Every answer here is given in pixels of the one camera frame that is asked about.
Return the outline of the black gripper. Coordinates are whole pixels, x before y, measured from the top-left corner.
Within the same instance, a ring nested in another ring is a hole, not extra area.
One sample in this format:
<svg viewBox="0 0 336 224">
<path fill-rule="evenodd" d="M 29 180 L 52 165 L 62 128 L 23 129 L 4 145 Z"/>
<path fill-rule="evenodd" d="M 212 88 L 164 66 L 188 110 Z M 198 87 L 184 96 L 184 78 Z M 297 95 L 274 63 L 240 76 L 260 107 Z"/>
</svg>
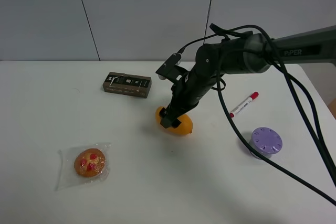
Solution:
<svg viewBox="0 0 336 224">
<path fill-rule="evenodd" d="M 160 113 L 160 125 L 165 129 L 176 128 L 181 125 L 181 121 L 171 120 L 169 117 L 179 117 L 194 109 L 201 98 L 214 86 L 216 82 L 214 72 L 198 73 L 193 68 L 187 75 L 183 76 L 173 89 L 173 96 L 167 113 Z"/>
</svg>

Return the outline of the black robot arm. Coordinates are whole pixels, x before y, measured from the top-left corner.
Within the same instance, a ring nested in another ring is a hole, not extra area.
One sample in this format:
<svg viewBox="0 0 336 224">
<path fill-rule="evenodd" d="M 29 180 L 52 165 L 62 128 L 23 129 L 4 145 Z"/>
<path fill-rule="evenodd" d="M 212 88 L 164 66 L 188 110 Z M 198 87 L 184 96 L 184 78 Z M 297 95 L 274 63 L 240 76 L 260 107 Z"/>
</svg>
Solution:
<svg viewBox="0 0 336 224">
<path fill-rule="evenodd" d="M 214 24 L 211 29 L 223 40 L 199 47 L 190 71 L 178 66 L 183 49 L 171 55 L 156 71 L 173 83 L 171 102 L 167 108 L 159 110 L 159 123 L 165 129 L 176 128 L 182 123 L 180 117 L 198 105 L 216 84 L 217 76 L 263 73 L 270 67 L 271 60 L 278 61 L 261 33 L 237 33 Z M 274 39 L 273 43 L 285 64 L 335 63 L 335 26 Z"/>
</svg>

